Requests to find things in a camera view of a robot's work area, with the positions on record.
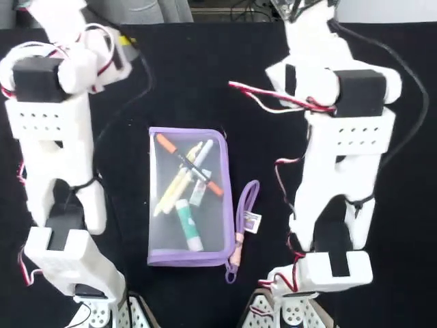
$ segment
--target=yellow highlighter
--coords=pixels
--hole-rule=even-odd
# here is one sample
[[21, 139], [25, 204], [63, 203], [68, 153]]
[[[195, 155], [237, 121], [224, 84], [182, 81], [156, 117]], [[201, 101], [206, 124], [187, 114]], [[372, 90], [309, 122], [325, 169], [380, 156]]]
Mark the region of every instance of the yellow highlighter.
[[[202, 148], [203, 142], [200, 141], [195, 147], [191, 148], [188, 154], [186, 155], [186, 158], [193, 162], [196, 158], [196, 155], [198, 151]], [[182, 182], [182, 179], [185, 177], [186, 173], [188, 172], [188, 169], [186, 167], [180, 168], [178, 174], [175, 176], [175, 178], [171, 181], [170, 185], [167, 187], [167, 190], [164, 192], [164, 195], [161, 197], [159, 203], [156, 205], [155, 211], [153, 212], [153, 216], [157, 217], [159, 213], [163, 210], [164, 204], [167, 202], [167, 200], [173, 195], [175, 190], [177, 189], [178, 185]]]

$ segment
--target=label tag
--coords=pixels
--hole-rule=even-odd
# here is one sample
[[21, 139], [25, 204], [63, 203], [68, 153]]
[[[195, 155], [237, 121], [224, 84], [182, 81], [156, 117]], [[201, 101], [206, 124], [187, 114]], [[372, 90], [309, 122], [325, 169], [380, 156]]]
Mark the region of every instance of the label tag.
[[262, 215], [255, 214], [246, 210], [244, 212], [244, 230], [252, 234], [257, 234], [261, 219]]

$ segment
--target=wrist strap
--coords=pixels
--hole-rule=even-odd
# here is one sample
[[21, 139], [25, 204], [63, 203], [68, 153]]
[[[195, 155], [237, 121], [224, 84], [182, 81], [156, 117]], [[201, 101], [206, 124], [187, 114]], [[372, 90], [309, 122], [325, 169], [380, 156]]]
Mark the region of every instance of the wrist strap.
[[244, 242], [244, 212], [246, 210], [252, 211], [255, 200], [259, 192], [259, 181], [250, 181], [241, 193], [238, 201], [236, 214], [236, 236], [235, 249], [228, 261], [226, 261], [226, 282], [233, 284], [237, 280], [237, 272], [241, 263], [241, 254]]

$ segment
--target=marker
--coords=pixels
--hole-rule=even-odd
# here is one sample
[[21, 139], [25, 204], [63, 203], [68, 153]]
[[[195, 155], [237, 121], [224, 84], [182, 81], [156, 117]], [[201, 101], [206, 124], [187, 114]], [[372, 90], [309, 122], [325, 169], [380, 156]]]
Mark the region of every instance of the marker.
[[173, 145], [171, 141], [169, 141], [161, 133], [156, 135], [156, 140], [158, 140], [161, 146], [164, 147], [170, 154], [176, 155], [183, 162], [183, 164], [185, 164], [185, 166], [187, 166], [192, 171], [192, 173], [194, 173], [200, 180], [202, 180], [203, 183], [205, 183], [205, 185], [207, 185], [208, 188], [211, 189], [216, 195], [218, 195], [219, 197], [223, 196], [222, 188], [220, 188], [215, 182], [211, 181], [205, 174], [201, 172], [201, 170], [199, 169], [199, 166], [201, 164], [196, 164], [196, 162], [199, 162], [198, 159], [199, 157], [201, 157], [201, 155], [203, 156], [203, 158], [201, 159], [200, 163], [203, 162], [203, 160], [205, 159], [204, 157], [208, 155], [213, 144], [212, 140], [207, 141], [207, 144], [211, 141], [210, 148], [206, 151], [205, 154], [202, 154], [203, 150], [206, 149], [207, 145], [205, 145], [200, 151], [199, 156], [196, 158], [194, 163], [191, 163], [183, 154], [181, 154], [176, 146]]
[[178, 216], [182, 224], [188, 249], [190, 251], [203, 251], [202, 240], [197, 231], [196, 223], [193, 221], [188, 201], [178, 200], [176, 202], [176, 210], [178, 210]]
[[[214, 145], [214, 142], [212, 140], [208, 140], [205, 143], [205, 146], [201, 149], [200, 153], [197, 155], [196, 159], [194, 160], [194, 165], [196, 167], [199, 167], [202, 165], [203, 161], [207, 157], [208, 153], [210, 152], [212, 146]], [[180, 184], [176, 187], [175, 191], [171, 194], [169, 199], [163, 204], [163, 212], [165, 214], [169, 214], [171, 212], [171, 209], [175, 205], [175, 203], [180, 199], [182, 194], [184, 193], [187, 186], [190, 184], [190, 182], [193, 179], [193, 173], [192, 171], [188, 171], [185, 176], [183, 177]]]
[[[197, 152], [201, 149], [202, 145], [203, 142], [201, 141], [195, 147], [191, 148], [191, 150], [186, 155], [186, 158], [188, 158], [190, 161], [193, 162], [196, 158]], [[175, 188], [180, 184], [187, 171], [188, 169], [186, 167], [180, 168], [178, 174], [171, 181], [170, 185], [167, 187], [167, 190], [164, 192], [164, 195], [161, 197], [160, 201], [156, 205], [155, 211], [153, 212], [154, 217], [157, 217], [159, 213], [161, 213], [163, 204], [165, 204], [165, 202], [168, 200], [171, 194], [175, 191]]]

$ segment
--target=purple strap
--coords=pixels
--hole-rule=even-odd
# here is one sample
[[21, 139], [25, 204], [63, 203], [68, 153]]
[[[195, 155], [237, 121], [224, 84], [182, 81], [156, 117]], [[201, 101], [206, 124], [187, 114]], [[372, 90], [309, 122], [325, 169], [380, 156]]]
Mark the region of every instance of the purple strap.
[[[240, 200], [238, 201], [237, 215], [236, 215], [236, 233], [244, 234], [244, 212], [248, 210], [252, 211], [255, 200], [259, 192], [259, 181], [250, 181], [241, 193]], [[242, 242], [236, 240], [236, 248], [241, 247]], [[237, 280], [238, 265], [226, 261], [226, 282], [233, 284]]]

